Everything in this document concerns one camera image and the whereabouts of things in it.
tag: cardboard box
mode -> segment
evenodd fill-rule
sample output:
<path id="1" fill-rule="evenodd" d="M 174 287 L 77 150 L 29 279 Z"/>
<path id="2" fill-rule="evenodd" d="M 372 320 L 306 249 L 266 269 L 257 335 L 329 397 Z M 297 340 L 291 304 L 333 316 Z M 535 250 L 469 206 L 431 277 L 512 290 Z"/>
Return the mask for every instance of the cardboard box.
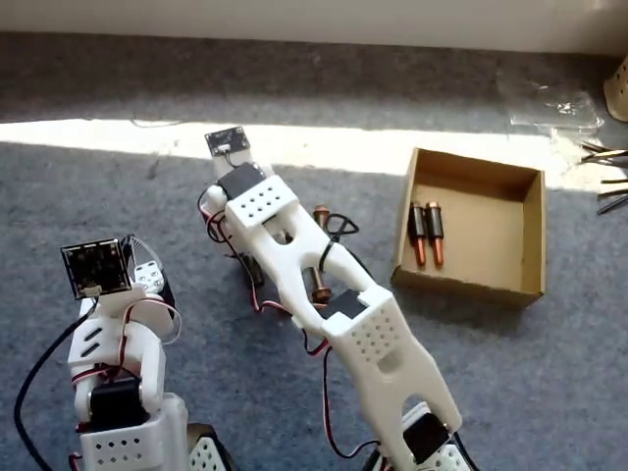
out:
<path id="1" fill-rule="evenodd" d="M 431 247 L 417 267 L 407 235 L 411 201 L 438 201 L 445 264 Z M 545 179 L 541 171 L 417 149 L 399 209 L 392 283 L 525 307 L 545 291 Z"/>

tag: black wire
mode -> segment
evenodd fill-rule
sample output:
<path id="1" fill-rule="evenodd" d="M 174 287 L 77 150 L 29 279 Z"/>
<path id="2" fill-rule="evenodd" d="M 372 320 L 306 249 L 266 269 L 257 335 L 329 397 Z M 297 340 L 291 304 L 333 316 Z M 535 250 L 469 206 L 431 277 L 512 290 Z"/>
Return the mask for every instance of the black wire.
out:
<path id="1" fill-rule="evenodd" d="M 371 272 L 369 272 L 369 269 L 366 268 L 366 265 L 364 265 L 364 263 L 362 262 L 362 260 L 359 259 L 359 257 L 357 255 L 355 255 L 355 253 L 353 253 L 353 251 L 347 247 L 345 247 L 346 250 L 353 256 L 353 258 L 355 259 L 355 261 L 360 265 L 360 267 L 362 267 L 362 269 L 368 274 L 369 277 L 373 278 L 373 275 L 371 275 Z"/>
<path id="2" fill-rule="evenodd" d="M 370 440 L 368 442 L 364 442 L 363 444 L 354 448 L 353 451 L 349 454 L 346 454 L 340 451 L 338 446 L 336 445 L 336 441 L 334 440 L 334 435 L 332 433 L 332 423 L 330 421 L 330 402 L 329 402 L 329 395 L 327 391 L 328 357 L 330 356 L 331 352 L 332 352 L 332 348 L 328 347 L 327 350 L 325 350 L 325 356 L 323 357 L 323 413 L 325 414 L 327 438 L 335 454 L 337 454 L 340 458 L 351 459 L 351 458 L 354 458 L 357 455 L 357 453 L 362 451 L 362 449 L 365 446 L 380 445 L 381 443 L 379 440 Z"/>
<path id="3" fill-rule="evenodd" d="M 462 457 L 466 460 L 467 463 L 469 463 L 469 466 L 471 466 L 471 470 L 480 471 L 480 468 L 478 468 L 475 465 L 475 463 L 473 462 L 473 459 L 471 459 L 471 456 L 469 456 L 469 453 L 467 453 L 467 449 L 462 444 L 462 439 L 460 438 L 460 435 L 458 435 L 457 432 L 454 432 L 453 438 L 455 439 L 455 442 L 458 445 L 458 448 L 460 448 L 460 454 L 462 454 Z"/>
<path id="4" fill-rule="evenodd" d="M 227 163 L 231 165 L 233 169 L 239 167 L 239 165 L 234 164 L 234 162 L 232 161 L 232 155 L 229 152 L 225 152 L 223 155 L 225 156 L 225 160 L 227 161 Z"/>
<path id="5" fill-rule="evenodd" d="M 333 221 L 334 219 L 340 219 L 341 223 L 340 223 L 340 227 L 336 231 L 331 231 L 330 221 Z M 321 255 L 321 258 L 318 262 L 318 269 L 321 271 L 321 273 L 325 271 L 324 270 L 325 260 L 327 260 L 327 256 L 329 255 L 330 250 L 332 249 L 332 246 L 335 243 L 340 242 L 340 238 L 342 236 L 350 236 L 352 234 L 359 233 L 360 228 L 358 227 L 357 224 L 355 224 L 353 221 L 351 221 L 349 218 L 347 218 L 343 214 L 332 213 L 325 220 L 323 231 L 325 231 L 325 233 L 330 237 L 330 242 L 327 244 L 327 247 L 325 247 L 325 250 L 323 250 L 323 254 Z M 369 271 L 368 268 L 366 268 L 366 265 L 364 265 L 362 260 L 360 260 L 359 257 L 355 255 L 355 253 L 353 253 L 353 251 L 351 251 L 349 248 L 347 247 L 345 248 L 351 254 L 351 256 L 355 259 L 355 261 L 360 265 L 360 267 L 362 267 L 362 269 L 368 274 L 368 276 L 373 278 L 373 275 L 371 275 L 371 272 Z"/>
<path id="6" fill-rule="evenodd" d="M 35 376 L 37 375 L 37 373 L 39 373 L 39 370 L 41 369 L 43 364 L 46 361 L 48 361 L 50 356 L 52 356 L 52 353 L 54 353 L 54 351 L 59 347 L 59 345 L 61 345 L 61 343 L 63 343 L 65 339 L 67 339 L 76 329 L 79 328 L 79 326 L 83 322 L 85 322 L 89 318 L 89 316 L 91 316 L 94 313 L 94 310 L 96 309 L 97 304 L 98 304 L 98 298 L 95 298 L 94 303 L 89 308 L 89 310 L 85 314 L 80 316 L 78 319 L 76 319 L 72 324 L 70 324 L 70 326 L 68 326 L 68 328 L 65 331 L 63 331 L 63 333 L 60 336 L 58 336 L 57 339 L 50 344 L 50 346 L 46 349 L 46 351 L 44 351 L 43 355 L 39 357 L 39 359 L 35 362 L 32 369 L 28 372 L 28 375 L 26 376 L 26 379 L 24 380 L 22 387 L 20 388 L 20 392 L 18 392 L 18 396 L 16 397 L 16 405 L 13 409 L 13 420 L 16 424 L 16 429 L 18 429 L 18 434 L 20 435 L 22 442 L 24 442 L 24 445 L 26 446 L 28 453 L 30 453 L 30 456 L 32 456 L 32 459 L 35 460 L 35 462 L 39 465 L 39 467 L 43 471 L 53 471 L 53 469 L 43 459 L 43 457 L 37 450 L 37 447 L 34 445 L 32 440 L 30 439 L 30 436 L 28 435 L 26 428 L 24 427 L 24 424 L 22 422 L 22 405 L 24 404 L 26 393 L 28 393 L 28 389 L 30 388 L 32 381 L 35 379 Z"/>

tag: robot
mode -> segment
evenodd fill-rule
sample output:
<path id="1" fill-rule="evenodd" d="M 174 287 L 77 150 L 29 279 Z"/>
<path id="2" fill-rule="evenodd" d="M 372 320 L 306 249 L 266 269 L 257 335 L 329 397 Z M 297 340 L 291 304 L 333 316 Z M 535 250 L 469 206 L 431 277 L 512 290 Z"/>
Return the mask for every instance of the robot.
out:
<path id="1" fill-rule="evenodd" d="M 451 443 L 462 420 L 434 358 L 412 335 L 393 294 L 339 243 L 357 227 L 331 215 L 328 223 L 343 218 L 340 230 L 322 229 L 273 168 L 253 158 L 242 128 L 205 138 L 217 176 L 198 198 L 208 234 L 250 276 L 255 310 L 263 304 L 255 294 L 262 280 L 254 274 L 261 271 L 277 286 L 281 304 L 271 305 L 289 313 L 306 338 L 321 339 L 326 359 L 333 350 L 348 370 L 377 446 L 364 469 L 475 469 L 461 443 Z M 306 268 L 330 272 L 347 290 L 317 305 L 306 292 Z M 402 414 L 402 405 L 416 395 L 423 401 Z M 345 455 L 330 444 L 345 458 L 359 450 Z"/>
<path id="2" fill-rule="evenodd" d="M 68 458 L 70 469 L 233 471 L 213 427 L 188 424 L 183 400 L 164 392 L 163 345 L 179 336 L 181 314 L 157 255 L 134 235 L 61 252 L 81 300 L 78 320 L 64 333 L 73 335 L 68 365 L 81 446 L 81 454 Z M 34 447 L 20 413 L 38 368 L 65 337 L 26 378 L 14 414 L 28 451 L 46 471 L 52 468 Z"/>
<path id="3" fill-rule="evenodd" d="M 272 167 L 254 161 L 242 128 L 206 140 L 218 176 L 197 201 L 208 235 L 241 263 L 253 308 L 287 312 L 304 333 L 306 349 L 308 337 L 320 340 L 308 353 L 324 354 L 324 369 L 336 353 L 358 391 L 375 440 L 339 451 L 326 407 L 335 452 L 352 458 L 374 445 L 364 471 L 477 470 L 458 440 L 461 417 L 436 362 L 412 335 L 393 294 L 340 244 L 350 220 L 344 218 L 336 233 L 317 225 Z M 188 424 L 183 400 L 164 392 L 163 345 L 177 339 L 181 315 L 157 255 L 134 235 L 61 251 L 81 300 L 79 317 L 28 374 L 14 411 L 39 468 L 52 469 L 22 424 L 22 403 L 39 368 L 72 335 L 68 365 L 81 445 L 81 454 L 69 456 L 73 471 L 235 470 L 213 427 Z M 308 267 L 332 273 L 347 290 L 326 304 L 311 301 L 301 275 Z M 264 274 L 281 303 L 257 300 Z M 402 405 L 415 395 L 423 401 L 403 414 Z"/>

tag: wall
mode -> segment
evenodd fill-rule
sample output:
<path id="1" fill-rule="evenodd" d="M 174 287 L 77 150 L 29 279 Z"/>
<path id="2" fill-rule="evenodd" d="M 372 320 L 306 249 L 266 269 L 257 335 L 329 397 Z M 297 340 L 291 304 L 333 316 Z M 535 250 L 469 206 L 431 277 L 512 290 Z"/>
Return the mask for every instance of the wall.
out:
<path id="1" fill-rule="evenodd" d="M 2 0 L 0 29 L 628 54 L 628 0 Z"/>

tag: clear plastic bag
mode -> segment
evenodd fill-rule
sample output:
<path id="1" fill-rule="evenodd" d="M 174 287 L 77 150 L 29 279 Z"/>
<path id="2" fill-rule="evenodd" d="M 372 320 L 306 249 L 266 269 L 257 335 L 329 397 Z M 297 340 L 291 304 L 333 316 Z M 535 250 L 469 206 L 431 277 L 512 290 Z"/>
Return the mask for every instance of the clear plastic bag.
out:
<path id="1" fill-rule="evenodd" d="M 603 124 L 589 93 L 568 84 L 542 84 L 502 72 L 497 88 L 512 125 L 591 134 Z"/>

